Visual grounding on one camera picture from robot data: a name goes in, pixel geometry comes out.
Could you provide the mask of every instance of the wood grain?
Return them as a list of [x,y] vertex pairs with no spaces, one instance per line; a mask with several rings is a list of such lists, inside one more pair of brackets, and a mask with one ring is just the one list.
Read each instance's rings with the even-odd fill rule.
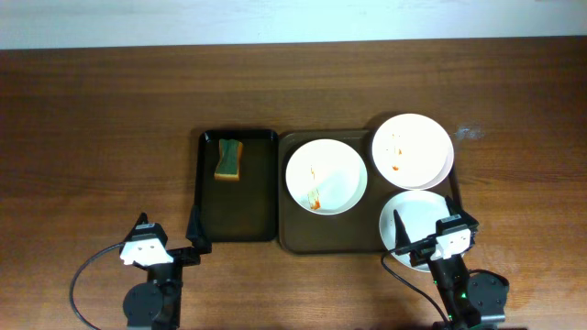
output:
[[[587,328],[587,38],[418,40],[0,52],[0,327],[82,328],[79,265],[140,211],[169,248],[215,127],[374,127],[397,112],[452,134],[462,199],[482,223],[466,257],[511,281],[508,326]],[[428,274],[393,267],[438,299]],[[104,328],[145,280],[116,255],[76,301]],[[184,272],[182,325],[397,329],[439,317],[377,255],[298,257],[216,244]]]

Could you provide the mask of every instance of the white wall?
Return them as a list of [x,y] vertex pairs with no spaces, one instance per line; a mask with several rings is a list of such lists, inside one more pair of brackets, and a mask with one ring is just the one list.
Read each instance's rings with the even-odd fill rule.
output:
[[0,0],[0,49],[584,34],[586,0]]

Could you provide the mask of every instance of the yellow sponge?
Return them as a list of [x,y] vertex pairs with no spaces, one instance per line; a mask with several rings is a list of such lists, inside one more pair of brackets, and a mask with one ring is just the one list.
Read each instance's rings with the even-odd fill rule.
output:
[[242,156],[242,143],[235,139],[218,141],[220,160],[216,165],[214,179],[219,181],[240,180],[240,157]]

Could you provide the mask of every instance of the white plate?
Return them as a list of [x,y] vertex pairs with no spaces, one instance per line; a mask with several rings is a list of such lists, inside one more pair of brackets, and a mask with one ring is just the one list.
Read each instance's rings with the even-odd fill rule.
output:
[[454,149],[449,134],[434,120],[397,115],[375,133],[375,167],[387,181],[407,190],[434,187],[449,175]]
[[336,215],[353,207],[365,193],[367,168],[349,145],[319,139],[304,144],[292,155],[285,182],[293,199],[304,209]]
[[[383,244],[388,250],[395,248],[395,222],[393,210],[402,217],[405,231],[411,242],[416,242],[430,234],[436,233],[437,220],[449,216],[449,209],[444,197],[433,192],[409,191],[394,196],[383,207],[379,218],[379,232]],[[412,267],[410,255],[393,256],[412,270],[430,271],[428,265]]]

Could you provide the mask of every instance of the black tray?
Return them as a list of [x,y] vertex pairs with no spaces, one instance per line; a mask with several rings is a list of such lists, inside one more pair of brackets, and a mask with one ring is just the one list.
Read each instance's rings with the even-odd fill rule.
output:
[[[218,140],[243,144],[240,181],[216,181]],[[209,130],[200,136],[194,209],[188,238],[201,223],[211,242],[269,241],[277,235],[277,134],[262,130]]]

